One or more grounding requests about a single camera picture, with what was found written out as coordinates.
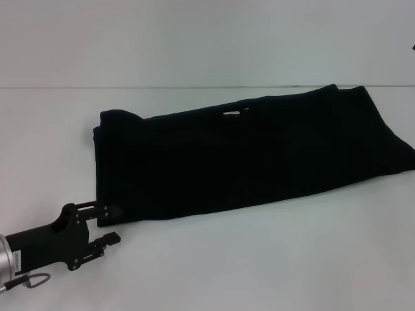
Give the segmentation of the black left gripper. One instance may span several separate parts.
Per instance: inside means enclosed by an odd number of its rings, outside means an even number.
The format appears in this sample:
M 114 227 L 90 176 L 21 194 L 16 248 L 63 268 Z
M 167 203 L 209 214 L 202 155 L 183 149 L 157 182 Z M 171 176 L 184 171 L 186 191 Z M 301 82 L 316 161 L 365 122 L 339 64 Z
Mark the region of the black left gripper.
M 86 221 L 122 216 L 123 210 L 118 205 L 100 207 L 97 201 L 68 203 L 54 222 L 6 236 L 16 270 L 33 271 L 56 262 L 63 262 L 73 270 L 84 257 L 93 260 L 103 256 L 106 247 L 120 243 L 121 237 L 111 232 L 89 243 Z

